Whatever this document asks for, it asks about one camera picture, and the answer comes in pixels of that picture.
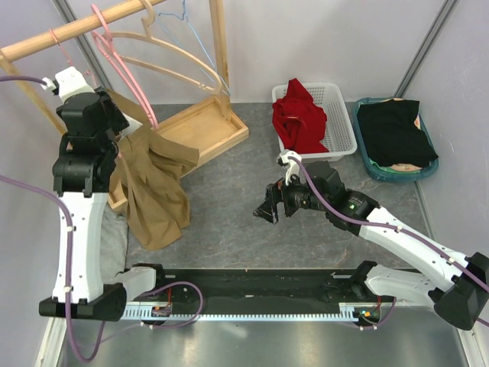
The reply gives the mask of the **pink wire hanger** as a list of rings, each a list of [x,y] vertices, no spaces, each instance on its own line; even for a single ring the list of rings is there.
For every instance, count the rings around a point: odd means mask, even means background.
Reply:
[[[55,35],[54,31],[51,28],[49,29],[49,33],[50,33],[50,36],[55,41],[55,44],[61,49],[63,55],[65,56],[65,58],[67,60],[69,67],[74,67],[74,64],[72,62],[70,55],[63,48],[63,46],[60,44],[57,36]],[[117,107],[117,105],[115,104],[114,100],[110,97],[110,95],[104,89],[101,89],[99,91],[95,91],[94,93],[98,94],[99,96],[103,96],[107,100],[108,104],[111,106],[111,109],[113,109],[116,113],[121,114],[121,112],[120,112],[119,108]],[[60,106],[57,108],[57,114],[59,117],[62,117],[61,109],[63,108],[63,106]]]

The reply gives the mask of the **pink plastic hanger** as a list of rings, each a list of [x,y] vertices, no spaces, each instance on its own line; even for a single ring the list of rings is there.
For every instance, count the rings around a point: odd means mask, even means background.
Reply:
[[[125,85],[131,90],[133,96],[139,102],[140,106],[143,108],[150,124],[153,129],[158,126],[156,115],[151,107],[146,95],[144,94],[142,88],[138,84],[137,80],[134,78],[133,74],[127,67],[126,63],[123,61],[121,56],[115,49],[113,43],[112,33],[108,28],[108,24],[105,21],[102,13],[95,4],[91,4],[92,13],[98,18],[101,23],[104,33],[100,34],[97,31],[92,31],[92,39],[99,49],[102,56],[112,65],[112,68],[118,73],[121,79],[125,82]]]

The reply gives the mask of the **tan skirt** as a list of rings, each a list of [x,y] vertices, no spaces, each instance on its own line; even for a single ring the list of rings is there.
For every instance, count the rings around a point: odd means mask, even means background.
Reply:
[[[189,197],[180,185],[199,161],[199,150],[160,136],[142,107],[108,89],[117,107],[141,127],[118,142],[116,173],[127,196],[125,216],[134,237],[149,250],[182,236],[190,223]]]

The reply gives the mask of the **red garment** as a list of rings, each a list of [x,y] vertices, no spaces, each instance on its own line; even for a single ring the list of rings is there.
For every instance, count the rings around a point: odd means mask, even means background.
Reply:
[[[297,79],[288,82],[284,97],[272,104],[273,126],[285,149],[298,154],[329,152],[322,143],[327,115]]]

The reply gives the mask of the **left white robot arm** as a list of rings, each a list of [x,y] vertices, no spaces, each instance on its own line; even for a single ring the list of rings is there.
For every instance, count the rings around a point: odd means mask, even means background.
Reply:
[[[68,97],[57,114],[67,131],[52,168],[53,190],[65,207],[57,279],[38,311],[44,317],[115,322],[139,294],[161,300],[168,289],[152,265],[125,270],[109,284],[102,280],[102,217],[118,156],[116,137],[129,122],[102,87]]]

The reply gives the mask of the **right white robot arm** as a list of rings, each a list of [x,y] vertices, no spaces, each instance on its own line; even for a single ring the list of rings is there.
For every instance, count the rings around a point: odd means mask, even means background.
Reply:
[[[364,261],[351,277],[351,295],[361,301],[372,296],[409,300],[433,310],[460,330],[480,321],[488,302],[488,258],[468,256],[412,229],[369,196],[350,190],[326,162],[303,166],[296,158],[285,162],[286,176],[271,183],[256,217],[276,223],[278,205],[286,216],[299,209],[323,212],[336,228],[373,242],[414,267],[413,272]]]

